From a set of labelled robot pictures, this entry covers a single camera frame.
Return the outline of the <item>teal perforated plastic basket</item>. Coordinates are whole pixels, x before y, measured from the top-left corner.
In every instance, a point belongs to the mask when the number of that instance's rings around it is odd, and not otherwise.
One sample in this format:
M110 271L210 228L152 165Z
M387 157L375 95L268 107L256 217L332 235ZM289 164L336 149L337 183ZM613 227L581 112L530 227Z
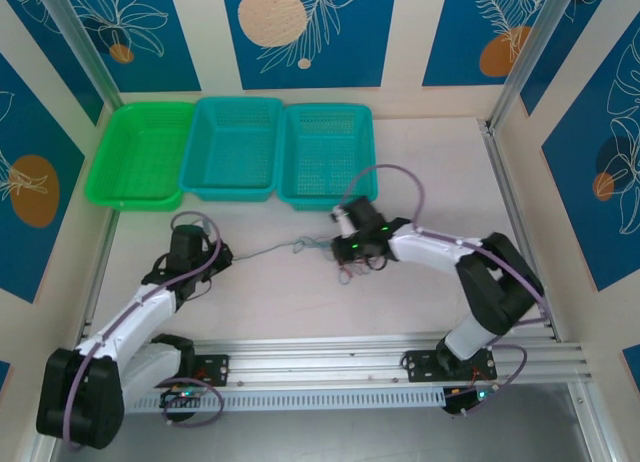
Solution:
M329 211L346 192L378 196L373 114L360 104L295 104L284 109L279 132L279 199L299 211Z

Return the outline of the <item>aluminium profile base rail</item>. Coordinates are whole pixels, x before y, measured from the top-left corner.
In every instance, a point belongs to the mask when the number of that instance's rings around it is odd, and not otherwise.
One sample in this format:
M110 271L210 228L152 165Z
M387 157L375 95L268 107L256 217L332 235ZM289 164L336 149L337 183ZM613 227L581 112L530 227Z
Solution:
M271 340L200 340L197 354L230 357L227 385L242 388L355 387L406 385L400 367L409 350L435 347L442 333L414 333L367 337L326 337ZM496 349L497 373L504 378L517 369L527 351L518 383L584 381L591 370L576 342L560 342L548 327L519 328L500 340L513 349Z

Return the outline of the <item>teal solid-wall plastic basket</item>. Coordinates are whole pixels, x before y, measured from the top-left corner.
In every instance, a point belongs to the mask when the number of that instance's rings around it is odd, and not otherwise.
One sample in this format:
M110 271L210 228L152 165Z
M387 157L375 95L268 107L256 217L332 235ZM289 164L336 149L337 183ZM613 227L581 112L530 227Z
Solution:
M264 202L276 186L283 103L206 97L195 104L179 188L203 201Z

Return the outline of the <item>blue floral wall poster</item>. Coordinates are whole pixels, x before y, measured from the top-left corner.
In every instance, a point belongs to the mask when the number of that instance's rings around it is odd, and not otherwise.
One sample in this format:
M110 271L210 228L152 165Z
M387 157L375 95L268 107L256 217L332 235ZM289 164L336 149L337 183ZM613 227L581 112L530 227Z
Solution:
M92 123L104 102L42 0L6 0ZM121 92L201 89L173 0L68 0Z
M36 300L83 163L0 54L0 289Z
M444 0L422 85L504 83L547 0Z
M640 269L640 19L542 150L596 289Z
M395 0L224 0L241 85L377 88Z

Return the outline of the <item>aluminium side rail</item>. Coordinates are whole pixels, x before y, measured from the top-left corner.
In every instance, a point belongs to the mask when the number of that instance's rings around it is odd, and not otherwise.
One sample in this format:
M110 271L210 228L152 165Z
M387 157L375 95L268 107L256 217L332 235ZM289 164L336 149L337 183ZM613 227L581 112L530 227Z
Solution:
M525 262L537 276L544 289L545 304L538 306L540 317L543 317L544 321L537 322L537 325L544 325L551 331L555 341L562 342L562 327L558 326L554 308L548 299L550 292L529 237L523 206L509 173L506 158L503 155L497 136L490 130L489 122L480 118L475 119L474 122L477 129L477 144L480 146L477 152L481 157L481 172L483 173L483 180L490 185L489 191L492 193L493 204L498 206L497 211L500 213L499 218L501 220L500 227L506 229L506 233L513 238L514 245L520 251Z
M118 211L111 211L104 239L98 254L97 266L91 279L91 284L86 300L86 307L82 315L79 331L76 340L73 343L73 346L76 346L78 343L83 342L89 336L90 329L95 317L96 307L103 285L109 256L112 250L119 217L120 213Z

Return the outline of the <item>green plastic basket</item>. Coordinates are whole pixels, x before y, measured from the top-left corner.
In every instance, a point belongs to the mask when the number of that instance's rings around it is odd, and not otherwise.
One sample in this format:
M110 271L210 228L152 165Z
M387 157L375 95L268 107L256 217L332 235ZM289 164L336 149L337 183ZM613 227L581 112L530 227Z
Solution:
M87 199L118 211L173 211L195 105L136 102L112 115L85 186Z

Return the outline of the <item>aluminium corner post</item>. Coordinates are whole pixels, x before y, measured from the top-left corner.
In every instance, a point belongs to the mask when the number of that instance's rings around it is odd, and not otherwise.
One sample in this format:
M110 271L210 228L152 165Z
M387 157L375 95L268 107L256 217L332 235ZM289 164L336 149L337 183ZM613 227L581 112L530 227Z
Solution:
M499 97L487 119L487 130L495 136L506 121L511 107L529 79L550 37L571 0L546 0L532 26L529 37L506 78Z
M69 0L41 0L103 102L124 105L119 89Z

